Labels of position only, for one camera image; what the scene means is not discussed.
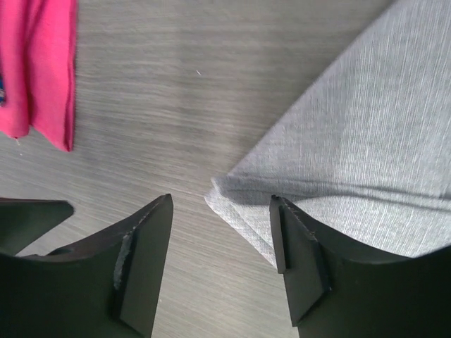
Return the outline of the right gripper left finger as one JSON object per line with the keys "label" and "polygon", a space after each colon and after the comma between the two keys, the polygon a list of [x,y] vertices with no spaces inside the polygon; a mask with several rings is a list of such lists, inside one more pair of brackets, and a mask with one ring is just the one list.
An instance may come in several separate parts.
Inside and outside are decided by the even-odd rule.
{"label": "right gripper left finger", "polygon": [[150,337],[172,221],[164,194],[46,255],[1,253],[1,336]]}

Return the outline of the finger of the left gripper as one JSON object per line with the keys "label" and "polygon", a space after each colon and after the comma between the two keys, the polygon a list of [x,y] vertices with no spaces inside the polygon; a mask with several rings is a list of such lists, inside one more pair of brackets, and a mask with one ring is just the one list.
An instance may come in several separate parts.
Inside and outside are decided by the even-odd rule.
{"label": "finger of the left gripper", "polygon": [[1,253],[16,255],[73,214],[67,201],[1,198]]}

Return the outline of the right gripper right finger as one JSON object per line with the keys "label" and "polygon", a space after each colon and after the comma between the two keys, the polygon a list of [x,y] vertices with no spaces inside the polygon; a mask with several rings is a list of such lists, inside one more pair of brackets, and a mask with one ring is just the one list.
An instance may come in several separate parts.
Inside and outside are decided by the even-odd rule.
{"label": "right gripper right finger", "polygon": [[450,248],[376,249],[272,196],[271,233],[301,337],[449,337]]}

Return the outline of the grey cloth napkin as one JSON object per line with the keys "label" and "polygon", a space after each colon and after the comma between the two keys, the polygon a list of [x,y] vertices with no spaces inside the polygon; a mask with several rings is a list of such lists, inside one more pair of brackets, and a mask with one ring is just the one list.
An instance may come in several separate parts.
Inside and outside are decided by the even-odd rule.
{"label": "grey cloth napkin", "polygon": [[275,263],[273,195],[394,254],[450,243],[449,1],[395,2],[205,200]]}

